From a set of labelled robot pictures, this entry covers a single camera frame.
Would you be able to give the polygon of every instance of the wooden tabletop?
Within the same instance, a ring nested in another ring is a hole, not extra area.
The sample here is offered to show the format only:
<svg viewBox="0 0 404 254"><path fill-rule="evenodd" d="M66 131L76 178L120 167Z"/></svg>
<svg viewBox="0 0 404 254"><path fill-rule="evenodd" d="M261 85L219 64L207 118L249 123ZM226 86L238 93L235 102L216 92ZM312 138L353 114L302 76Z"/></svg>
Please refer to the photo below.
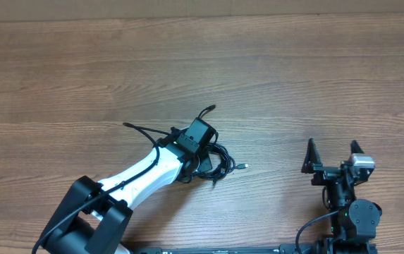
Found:
<svg viewBox="0 0 404 254"><path fill-rule="evenodd" d="M250 167L160 189L127 246L293 243L326 213L300 173L313 137L327 166L353 139L374 157L357 196L383 208L378 249L404 253L404 13L0 23L0 253L29 253L74 180L150 151L122 121L168 130L210 104L205 121Z"/></svg>

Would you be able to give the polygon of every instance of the wood grain surface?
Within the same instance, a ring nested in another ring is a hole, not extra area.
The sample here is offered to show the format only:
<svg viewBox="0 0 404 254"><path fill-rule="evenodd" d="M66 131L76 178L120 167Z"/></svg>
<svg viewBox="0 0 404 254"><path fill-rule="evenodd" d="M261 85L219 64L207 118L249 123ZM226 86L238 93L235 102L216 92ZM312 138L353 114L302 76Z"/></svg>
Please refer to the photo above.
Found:
<svg viewBox="0 0 404 254"><path fill-rule="evenodd" d="M29 253L78 177L150 151L122 121L168 130L210 104L205 120L250 167L157 191L127 246L294 242L326 212L300 173L313 137L325 165L352 139L375 158L357 196L384 210L379 250L404 253L404 13L0 23L0 253Z"/></svg>

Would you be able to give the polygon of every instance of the wooden table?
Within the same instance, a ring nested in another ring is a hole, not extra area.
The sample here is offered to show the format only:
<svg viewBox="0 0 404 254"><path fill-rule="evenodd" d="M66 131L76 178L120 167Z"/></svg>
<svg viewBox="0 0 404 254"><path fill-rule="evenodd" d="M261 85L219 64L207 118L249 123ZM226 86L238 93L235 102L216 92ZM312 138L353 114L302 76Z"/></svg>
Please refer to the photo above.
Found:
<svg viewBox="0 0 404 254"><path fill-rule="evenodd" d="M162 188L135 210L127 246L294 242L326 212L300 173L314 137L325 165L352 139L375 158L357 196L384 210L379 250L404 252L404 13L389 13L0 23L0 253L29 253L78 177L150 151L122 121L168 130L210 104L205 120L250 167Z"/></svg>

